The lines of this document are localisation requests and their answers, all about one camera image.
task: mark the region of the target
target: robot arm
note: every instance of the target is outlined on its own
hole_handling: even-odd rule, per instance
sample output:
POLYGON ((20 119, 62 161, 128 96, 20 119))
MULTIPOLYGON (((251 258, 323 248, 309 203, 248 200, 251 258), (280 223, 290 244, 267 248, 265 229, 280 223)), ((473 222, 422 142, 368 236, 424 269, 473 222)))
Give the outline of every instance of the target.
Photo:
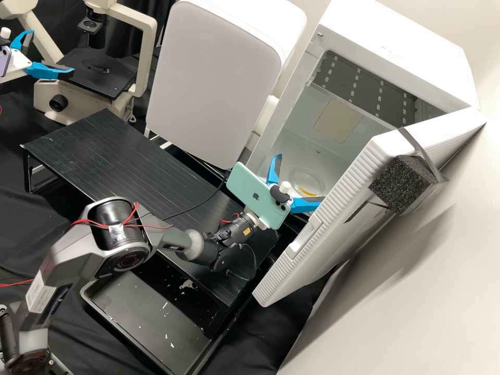
MULTIPOLYGON (((0 306, 0 373, 40 375, 50 369, 58 374, 48 346, 48 327, 73 287, 79 290, 92 279, 129 271, 150 259, 158 248, 218 272, 238 255, 235 247, 254 233, 247 215, 215 234, 201 235, 166 226, 142 206, 131 216, 133 207, 120 197, 86 206, 79 221, 91 225, 73 225, 51 247, 24 300, 0 306), (124 225, 127 219, 133 219, 133 225, 124 225)), ((64 367, 60 373, 70 374, 64 367)))
POLYGON ((122 222, 133 205, 124 198, 109 198, 86 206, 81 219, 109 226, 107 229, 76 225, 50 249, 21 302, 0 312, 0 341, 6 373, 43 374, 51 360, 48 327, 51 316, 75 285, 78 290, 93 278, 128 271, 154 254, 163 231, 143 227, 164 223, 137 209, 136 225, 122 222))

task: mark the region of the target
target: metal stand leg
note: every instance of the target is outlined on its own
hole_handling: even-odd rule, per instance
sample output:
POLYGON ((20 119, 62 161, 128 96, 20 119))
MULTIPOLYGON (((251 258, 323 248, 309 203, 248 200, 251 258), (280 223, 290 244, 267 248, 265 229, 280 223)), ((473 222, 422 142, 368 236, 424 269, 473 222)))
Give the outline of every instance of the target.
POLYGON ((22 164, 24 168, 24 190, 26 190, 27 193, 31 194, 33 192, 31 187, 31 176, 33 174, 33 167, 30 166, 30 156, 26 151, 23 153, 22 164))

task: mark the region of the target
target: white panel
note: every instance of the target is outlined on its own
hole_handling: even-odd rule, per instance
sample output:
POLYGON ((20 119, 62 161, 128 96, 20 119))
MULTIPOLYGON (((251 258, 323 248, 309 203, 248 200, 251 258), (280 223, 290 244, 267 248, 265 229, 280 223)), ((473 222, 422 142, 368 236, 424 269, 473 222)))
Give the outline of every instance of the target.
POLYGON ((247 163, 254 172, 327 50, 446 113, 479 107, 463 49, 376 1, 332 0, 316 31, 247 163))
POLYGON ((286 0, 176 3, 148 128, 209 163, 231 168, 305 22, 304 13, 286 0))
MULTIPOLYGON (((485 123, 486 119, 480 112, 467 108, 413 124, 406 129, 426 149, 431 159, 441 166, 485 123)), ((343 247, 344 240, 349 246, 357 245, 357 239, 365 230, 357 228, 355 235, 350 236, 338 228, 372 195, 368 186, 374 176, 393 157, 410 155, 414 151, 396 130, 373 137, 313 214, 323 225, 301 250, 294 249, 297 253, 294 258, 290 258, 288 249, 283 252, 253 291, 257 301, 262 306, 271 305, 309 284, 321 276, 319 271, 326 272, 346 254, 354 251, 356 246, 343 247)))

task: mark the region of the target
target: white wall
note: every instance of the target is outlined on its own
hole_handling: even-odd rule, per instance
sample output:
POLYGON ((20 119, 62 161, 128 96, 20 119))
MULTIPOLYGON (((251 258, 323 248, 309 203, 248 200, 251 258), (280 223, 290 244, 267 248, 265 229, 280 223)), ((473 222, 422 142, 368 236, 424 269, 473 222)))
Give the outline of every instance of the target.
MULTIPOLYGON (((383 0, 462 45, 500 114, 497 1, 383 0)), ((308 321, 280 375, 500 373, 500 120, 446 167, 432 205, 384 228, 308 321)))

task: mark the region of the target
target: red wire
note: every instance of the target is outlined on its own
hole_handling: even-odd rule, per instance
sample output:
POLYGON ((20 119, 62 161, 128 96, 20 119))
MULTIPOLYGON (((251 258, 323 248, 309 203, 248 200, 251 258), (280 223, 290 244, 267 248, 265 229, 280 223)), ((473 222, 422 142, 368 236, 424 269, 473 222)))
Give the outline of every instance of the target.
MULTIPOLYGON (((173 225, 167 225, 164 227, 160 227, 160 226, 151 226, 151 225, 127 224, 130 221, 130 219, 132 219, 134 214, 137 212, 138 207, 139 207, 139 202, 135 202, 134 209, 132 210, 130 215, 128 215, 128 217, 122 222, 124 227, 127 227, 127 228, 155 228, 155 229, 168 229, 168 228, 173 227, 173 225)), ((98 226, 99 228, 102 228, 102 229, 109 229, 108 225, 101 224, 101 223, 98 223, 96 221, 88 220, 88 219, 76 220, 73 223, 71 223, 71 226, 77 225, 77 224, 93 224, 93 225, 98 226)))
POLYGON ((23 284, 27 284, 27 283, 32 282, 32 281, 33 281, 33 279, 18 281, 16 283, 12 283, 12 284, 0 284, 0 288, 6 288, 8 286, 15 286, 15 285, 23 285, 23 284))
POLYGON ((139 225, 139 224, 127 224, 127 225, 124 225, 124 227, 126 228, 155 228, 155 229, 168 229, 168 228, 172 228, 173 225, 170 224, 170 225, 167 225, 167 226, 164 226, 164 227, 159 227, 159 226, 149 226, 149 225, 139 225))
POLYGON ((94 224, 102 229, 108 229, 109 226, 105 225, 105 224, 101 224, 101 223, 98 223, 96 221, 93 221, 93 220, 88 220, 88 219, 80 219, 80 220, 76 220, 74 221, 73 223, 71 223, 71 226, 73 225, 77 225, 77 224, 94 224))
POLYGON ((130 221, 130 219, 132 219, 132 216, 134 216, 134 213, 137 211, 138 207, 139 207, 139 202, 135 202, 134 209, 132 210, 128 218, 123 221, 123 224, 127 224, 130 221))

